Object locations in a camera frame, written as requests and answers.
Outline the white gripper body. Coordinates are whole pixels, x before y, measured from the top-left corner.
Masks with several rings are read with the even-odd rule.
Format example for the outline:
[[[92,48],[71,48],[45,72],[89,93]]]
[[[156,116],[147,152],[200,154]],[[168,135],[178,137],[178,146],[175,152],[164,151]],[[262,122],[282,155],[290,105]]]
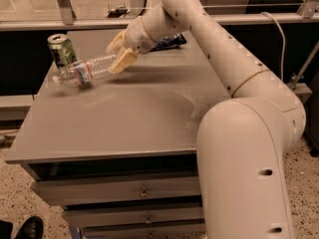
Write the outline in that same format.
[[[127,27],[125,39],[129,47],[145,54],[157,43],[158,25],[152,17],[139,16]]]

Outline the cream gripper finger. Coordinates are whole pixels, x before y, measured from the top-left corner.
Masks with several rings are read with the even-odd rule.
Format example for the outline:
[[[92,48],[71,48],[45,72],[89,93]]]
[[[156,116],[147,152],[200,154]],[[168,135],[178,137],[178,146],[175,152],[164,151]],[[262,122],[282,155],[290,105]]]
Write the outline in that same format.
[[[123,54],[127,50],[126,31],[121,31],[106,49],[107,55]]]
[[[120,48],[117,52],[115,60],[111,63],[109,72],[111,74],[119,74],[138,58],[138,53],[133,48]]]

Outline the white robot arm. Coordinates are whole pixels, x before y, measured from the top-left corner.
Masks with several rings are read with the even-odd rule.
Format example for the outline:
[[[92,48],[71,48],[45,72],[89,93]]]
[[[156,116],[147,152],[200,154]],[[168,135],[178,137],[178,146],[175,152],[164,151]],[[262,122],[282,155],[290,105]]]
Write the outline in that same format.
[[[283,156],[301,137],[301,101],[203,9],[199,0],[160,0],[107,51],[114,73],[163,37],[187,30],[229,94],[203,117],[197,165],[208,239],[296,239]]]

